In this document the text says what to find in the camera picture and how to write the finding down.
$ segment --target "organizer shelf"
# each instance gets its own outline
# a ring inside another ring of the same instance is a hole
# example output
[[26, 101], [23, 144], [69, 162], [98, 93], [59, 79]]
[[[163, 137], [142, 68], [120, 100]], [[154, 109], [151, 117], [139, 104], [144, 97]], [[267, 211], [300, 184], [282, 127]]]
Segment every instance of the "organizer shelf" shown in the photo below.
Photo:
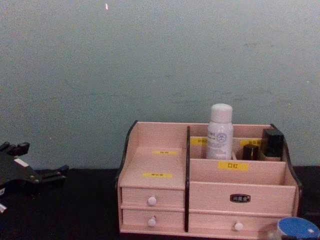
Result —
[[115, 179], [120, 233], [267, 239], [299, 215], [301, 184], [284, 141], [282, 157], [241, 160], [274, 125], [233, 125], [232, 160], [206, 157], [205, 123], [138, 122]]

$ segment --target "gray wall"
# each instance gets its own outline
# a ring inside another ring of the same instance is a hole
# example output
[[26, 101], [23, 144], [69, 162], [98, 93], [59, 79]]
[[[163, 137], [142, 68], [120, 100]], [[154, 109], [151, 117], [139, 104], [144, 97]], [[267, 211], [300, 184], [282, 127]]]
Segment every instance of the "gray wall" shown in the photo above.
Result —
[[319, 164], [318, 0], [2, 0], [0, 46], [0, 140], [34, 168], [116, 168], [134, 120], [215, 103]]

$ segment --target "black table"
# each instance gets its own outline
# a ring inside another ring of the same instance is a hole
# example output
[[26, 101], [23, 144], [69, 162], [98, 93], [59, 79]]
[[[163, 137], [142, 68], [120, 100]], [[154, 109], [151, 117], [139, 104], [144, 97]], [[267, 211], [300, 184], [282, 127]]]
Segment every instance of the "black table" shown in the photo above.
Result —
[[[303, 216], [320, 224], [319, 167], [295, 167], [305, 187]], [[173, 240], [176, 236], [118, 235], [114, 178], [116, 169], [71, 169], [64, 187], [37, 196], [8, 194], [0, 199], [3, 240]]]

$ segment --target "yellow sticker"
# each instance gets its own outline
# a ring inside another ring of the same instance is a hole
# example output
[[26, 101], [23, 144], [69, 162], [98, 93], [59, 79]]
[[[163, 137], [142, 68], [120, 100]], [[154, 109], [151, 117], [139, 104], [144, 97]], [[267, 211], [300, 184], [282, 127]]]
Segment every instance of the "yellow sticker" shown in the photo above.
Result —
[[247, 172], [249, 170], [249, 163], [234, 162], [234, 161], [219, 161], [218, 168]]
[[191, 136], [190, 144], [191, 145], [201, 145], [207, 146], [208, 138], [206, 136]]
[[176, 155], [176, 151], [152, 151], [152, 154]]
[[257, 145], [259, 147], [261, 147], [261, 138], [248, 138], [248, 139], [242, 139], [240, 141], [240, 145], [241, 147], [243, 147], [244, 145], [247, 144], [253, 144], [253, 145]]
[[158, 172], [144, 172], [142, 174], [145, 178], [167, 178], [171, 179], [173, 175], [171, 173], [158, 173]]

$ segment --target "drawer knob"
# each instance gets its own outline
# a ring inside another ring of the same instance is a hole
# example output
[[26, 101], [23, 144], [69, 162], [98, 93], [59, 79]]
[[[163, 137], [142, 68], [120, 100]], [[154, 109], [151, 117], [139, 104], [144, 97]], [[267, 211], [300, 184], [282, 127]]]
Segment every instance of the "drawer knob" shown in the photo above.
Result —
[[237, 221], [236, 224], [234, 225], [234, 228], [237, 231], [242, 231], [244, 229], [244, 225], [241, 222]]
[[154, 216], [148, 220], [149, 227], [155, 227], [156, 224], [157, 224], [157, 222], [156, 222], [156, 218]]
[[150, 206], [154, 206], [154, 205], [156, 205], [156, 203], [157, 203], [157, 199], [154, 196], [149, 197], [148, 204]]

